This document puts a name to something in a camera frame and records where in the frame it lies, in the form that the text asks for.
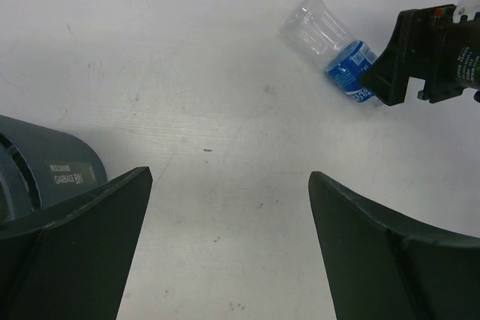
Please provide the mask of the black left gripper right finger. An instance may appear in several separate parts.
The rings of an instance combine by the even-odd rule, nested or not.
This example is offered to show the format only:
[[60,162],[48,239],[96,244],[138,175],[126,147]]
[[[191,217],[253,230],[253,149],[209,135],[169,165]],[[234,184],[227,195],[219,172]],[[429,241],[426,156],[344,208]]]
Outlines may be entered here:
[[308,192],[338,319],[477,319],[479,240],[313,172]]

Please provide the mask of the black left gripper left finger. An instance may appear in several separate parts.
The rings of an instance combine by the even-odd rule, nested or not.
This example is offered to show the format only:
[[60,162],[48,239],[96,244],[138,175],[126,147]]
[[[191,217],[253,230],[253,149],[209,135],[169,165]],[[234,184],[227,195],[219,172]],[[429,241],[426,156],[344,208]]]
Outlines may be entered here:
[[115,319],[152,188],[137,167],[1,225],[2,319]]

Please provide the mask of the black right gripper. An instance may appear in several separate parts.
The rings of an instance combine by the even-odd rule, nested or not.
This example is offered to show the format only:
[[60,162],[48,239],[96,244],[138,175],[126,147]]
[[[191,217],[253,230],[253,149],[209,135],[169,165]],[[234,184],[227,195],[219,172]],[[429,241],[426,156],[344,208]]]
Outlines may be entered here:
[[409,78],[417,75],[427,77],[421,100],[439,103],[470,88],[479,101],[479,15],[462,15],[455,23],[454,14],[452,4],[400,12],[386,48],[360,84],[386,106],[403,103]]

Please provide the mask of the blue label water bottle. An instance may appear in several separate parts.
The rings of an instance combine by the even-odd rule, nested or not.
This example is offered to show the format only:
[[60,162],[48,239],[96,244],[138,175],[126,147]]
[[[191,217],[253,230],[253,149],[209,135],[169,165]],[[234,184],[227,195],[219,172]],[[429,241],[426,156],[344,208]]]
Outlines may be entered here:
[[320,75],[357,104],[382,106],[360,77],[376,54],[353,35],[323,0],[302,0],[280,28],[286,44]]

